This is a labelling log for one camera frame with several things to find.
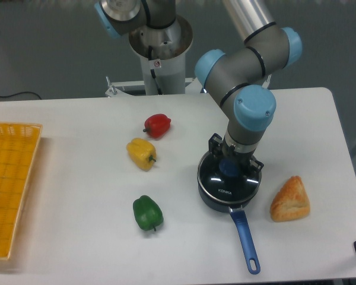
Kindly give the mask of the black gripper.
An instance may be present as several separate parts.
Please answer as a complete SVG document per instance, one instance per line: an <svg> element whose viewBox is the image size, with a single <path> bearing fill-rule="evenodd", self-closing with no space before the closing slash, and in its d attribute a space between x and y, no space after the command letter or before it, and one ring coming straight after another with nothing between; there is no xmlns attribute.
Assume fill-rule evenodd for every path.
<svg viewBox="0 0 356 285"><path fill-rule="evenodd" d="M215 158L220 159L219 168L222 174L242 174L247 178L261 178L264 164L251 159L254 150L241 153L235 146L228 145L223 138L214 133L208 140L208 151Z"/></svg>

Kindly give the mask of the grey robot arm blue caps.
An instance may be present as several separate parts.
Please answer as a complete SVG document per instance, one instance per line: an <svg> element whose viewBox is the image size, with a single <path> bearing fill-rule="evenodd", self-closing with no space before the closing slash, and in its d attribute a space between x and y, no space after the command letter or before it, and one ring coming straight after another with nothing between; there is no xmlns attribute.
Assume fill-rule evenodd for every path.
<svg viewBox="0 0 356 285"><path fill-rule="evenodd" d="M302 42L293 29L277 26L263 1L224 6L244 48L230 56L208 51L196 63L195 77L229 120L225 135L209 142L209 152L222 174L236 177L262 168L252 156L276 108L273 94L256 81L297 61ZM174 1L97 1L94 7L110 36L128 36L148 95L184 92L193 32Z"/></svg>

